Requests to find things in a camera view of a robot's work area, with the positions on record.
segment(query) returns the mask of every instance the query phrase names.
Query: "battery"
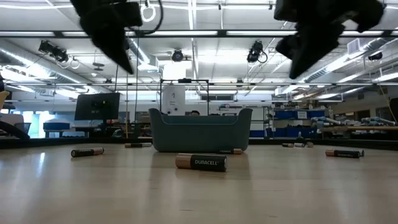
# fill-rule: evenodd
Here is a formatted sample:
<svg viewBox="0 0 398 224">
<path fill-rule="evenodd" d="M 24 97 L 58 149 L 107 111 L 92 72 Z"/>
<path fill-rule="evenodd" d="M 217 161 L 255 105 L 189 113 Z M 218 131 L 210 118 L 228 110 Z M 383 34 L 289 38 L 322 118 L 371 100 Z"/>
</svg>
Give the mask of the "battery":
<svg viewBox="0 0 398 224">
<path fill-rule="evenodd" d="M 126 143 L 124 145 L 125 148 L 130 148 L 130 147 L 151 147 L 152 143 L 146 142 L 146 143 Z"/>
<path fill-rule="evenodd" d="M 294 147 L 305 147 L 303 143 L 294 143 Z"/>
<path fill-rule="evenodd" d="M 226 156 L 177 154 L 175 165 L 181 169 L 225 172 Z"/>
<path fill-rule="evenodd" d="M 235 154 L 235 155 L 240 155 L 242 153 L 243 153 L 242 149 L 222 149 L 217 152 L 217 154 Z"/>
<path fill-rule="evenodd" d="M 70 155 L 73 158 L 76 157 L 84 157 L 84 156 L 97 156 L 104 153 L 104 148 L 99 147 L 99 148 L 92 148 L 92 149 L 76 149 L 76 150 L 72 150 L 72 152 L 70 152 Z"/>
<path fill-rule="evenodd" d="M 326 150 L 325 154 L 326 156 L 355 158 L 355 159 L 361 157 L 361 153 L 359 151 Z"/>
<path fill-rule="evenodd" d="M 283 147 L 294 147 L 294 145 L 291 143 L 283 143 L 282 146 Z"/>
<path fill-rule="evenodd" d="M 313 147 L 313 143 L 312 142 L 307 142 L 307 147 Z"/>
</svg>

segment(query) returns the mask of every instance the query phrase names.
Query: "ceiling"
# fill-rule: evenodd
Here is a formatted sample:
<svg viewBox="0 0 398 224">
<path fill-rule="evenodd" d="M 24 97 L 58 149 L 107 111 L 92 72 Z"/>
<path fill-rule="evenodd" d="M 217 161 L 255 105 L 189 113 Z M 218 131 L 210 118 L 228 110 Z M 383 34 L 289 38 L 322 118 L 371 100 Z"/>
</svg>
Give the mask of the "ceiling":
<svg viewBox="0 0 398 224">
<path fill-rule="evenodd" d="M 239 9 L 239 5 L 260 5 L 263 0 L 222 0 L 224 6 L 238 6 L 237 9 L 209 9 L 202 10 L 204 7 L 217 6 L 217 0 L 196 0 L 197 10 L 196 19 L 194 17 L 194 27 L 192 29 L 294 29 L 293 23 L 277 21 L 273 18 L 274 10 L 268 9 Z M 385 1 L 390 6 L 398 6 L 398 0 Z M 187 9 L 171 9 L 170 7 L 188 7 L 188 0 L 164 0 L 164 21 L 162 30 L 189 30 L 191 29 L 189 20 L 189 10 Z M 69 1 L 65 0 L 0 0 L 0 5 L 11 6 L 67 6 Z M 159 8 L 156 8 L 157 15 L 151 22 L 146 22 L 142 29 L 153 29 L 159 19 Z M 0 30 L 80 30 L 78 25 L 79 17 L 74 8 L 63 9 L 46 9 L 46 10 L 27 10 L 27 9 L 6 9 L 0 8 Z M 395 29 L 398 27 L 398 14 L 395 9 L 386 9 L 386 13 L 382 22 L 375 29 Z M 347 29 L 355 29 L 356 24 L 346 22 Z M 41 55 L 37 50 L 42 39 L 6 39 L 9 43 L 15 44 L 20 48 L 27 50 L 33 54 Z M 115 79 L 117 66 L 106 58 L 89 39 L 46 39 L 63 49 L 67 49 L 69 55 L 74 56 L 81 65 L 77 69 L 68 68 L 69 71 L 88 79 L 91 82 L 103 82 L 106 79 Z M 250 82 L 294 82 L 288 78 L 290 63 L 285 63 L 274 73 L 272 72 L 286 58 L 281 54 L 275 53 L 274 47 L 279 39 L 253 39 L 253 38 L 197 38 L 197 56 L 198 56 L 198 77 L 202 79 L 210 79 L 214 82 L 234 82 L 237 78 L 244 78 Z M 246 57 L 248 50 L 255 40 L 261 40 L 264 46 L 269 45 L 269 60 L 267 63 L 254 67 L 252 70 L 248 66 Z M 313 73 L 320 67 L 334 61 L 339 56 L 346 53 L 346 44 L 353 39 L 340 39 L 340 46 L 330 52 L 325 58 L 320 60 L 310 71 Z M 182 52 L 192 57 L 192 40 L 191 38 L 179 39 L 141 39 L 139 47 L 149 55 L 158 56 L 161 65 L 172 63 L 170 53 L 175 49 L 181 49 Z M 93 62 L 105 64 L 102 72 L 95 72 L 92 66 Z M 193 78 L 192 63 L 187 64 L 187 77 Z M 353 72 L 363 68 L 363 64 L 358 61 L 347 67 L 343 67 L 336 73 L 352 75 Z M 119 82 L 126 81 L 126 72 L 118 70 Z M 142 77 L 140 81 L 151 82 L 158 80 L 156 73 L 139 72 L 138 77 Z M 276 86 L 262 87 L 260 89 L 275 89 Z"/>
</svg>

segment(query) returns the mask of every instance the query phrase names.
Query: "computer monitor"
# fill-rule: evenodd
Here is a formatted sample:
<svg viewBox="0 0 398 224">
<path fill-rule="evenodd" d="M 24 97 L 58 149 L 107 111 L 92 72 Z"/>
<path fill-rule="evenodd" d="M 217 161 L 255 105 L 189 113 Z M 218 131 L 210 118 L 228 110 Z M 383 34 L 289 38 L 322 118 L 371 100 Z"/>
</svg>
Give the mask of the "computer monitor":
<svg viewBox="0 0 398 224">
<path fill-rule="evenodd" d="M 120 93 L 80 95 L 77 98 L 75 121 L 119 118 Z"/>
</svg>

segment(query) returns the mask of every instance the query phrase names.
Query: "aa battery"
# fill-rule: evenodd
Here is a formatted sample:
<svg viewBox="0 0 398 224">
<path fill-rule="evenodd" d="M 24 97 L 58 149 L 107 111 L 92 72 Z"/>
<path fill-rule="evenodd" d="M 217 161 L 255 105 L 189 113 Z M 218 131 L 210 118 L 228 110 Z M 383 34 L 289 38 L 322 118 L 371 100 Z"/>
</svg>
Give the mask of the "aa battery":
<svg viewBox="0 0 398 224">
<path fill-rule="evenodd" d="M 70 155 L 74 158 L 84 156 L 96 156 L 104 153 L 104 148 L 92 148 L 92 149 L 76 149 L 70 152 Z"/>
<path fill-rule="evenodd" d="M 126 143 L 124 145 L 125 148 L 130 148 L 130 147 L 151 147 L 152 143 L 146 142 L 146 143 Z"/>
<path fill-rule="evenodd" d="M 291 143 L 283 143 L 282 146 L 283 147 L 294 147 L 294 145 Z"/>
<path fill-rule="evenodd" d="M 345 157 L 345 158 L 359 158 L 361 155 L 364 155 L 364 151 L 341 151 L 341 150 L 326 150 L 326 156 L 334 156 L 334 157 Z"/>
<path fill-rule="evenodd" d="M 313 143 L 312 142 L 307 142 L 307 147 L 313 147 Z"/>
<path fill-rule="evenodd" d="M 240 155 L 242 153 L 243 153 L 242 149 L 222 149 L 217 152 L 217 154 L 234 154 L 234 155 Z"/>
<path fill-rule="evenodd" d="M 303 143 L 294 143 L 294 147 L 305 147 Z"/>
<path fill-rule="evenodd" d="M 226 156 L 177 154 L 175 165 L 181 169 L 225 172 Z"/>
</svg>

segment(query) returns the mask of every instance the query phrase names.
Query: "duracell battery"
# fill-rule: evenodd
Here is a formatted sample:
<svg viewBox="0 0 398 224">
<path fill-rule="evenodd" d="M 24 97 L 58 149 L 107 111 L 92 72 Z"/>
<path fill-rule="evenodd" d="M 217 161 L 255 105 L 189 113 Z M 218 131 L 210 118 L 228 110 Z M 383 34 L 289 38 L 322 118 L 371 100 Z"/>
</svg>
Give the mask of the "duracell battery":
<svg viewBox="0 0 398 224">
<path fill-rule="evenodd" d="M 217 152 L 217 154 L 234 154 L 241 155 L 243 153 L 242 149 L 222 149 Z"/>
<path fill-rule="evenodd" d="M 312 142 L 307 142 L 307 147 L 313 147 L 313 143 Z"/>
<path fill-rule="evenodd" d="M 104 153 L 104 148 L 92 148 L 92 149 L 76 149 L 70 152 L 73 158 L 84 157 L 84 156 L 96 156 Z"/>
<path fill-rule="evenodd" d="M 358 159 L 361 156 L 364 156 L 365 151 L 341 151 L 341 150 L 326 150 L 326 156 L 334 156 L 334 157 L 345 157 L 345 158 L 355 158 Z"/>
<path fill-rule="evenodd" d="M 294 147 L 305 147 L 303 143 L 294 143 Z"/>
<path fill-rule="evenodd" d="M 126 143 L 124 145 L 125 148 L 130 148 L 130 147 L 151 147 L 152 143 L 146 142 L 146 143 Z"/>
<path fill-rule="evenodd" d="M 175 165 L 180 169 L 225 172 L 226 156 L 177 154 Z"/>
<path fill-rule="evenodd" d="M 291 143 L 283 143 L 282 146 L 283 147 L 294 147 L 294 145 Z"/>
</svg>

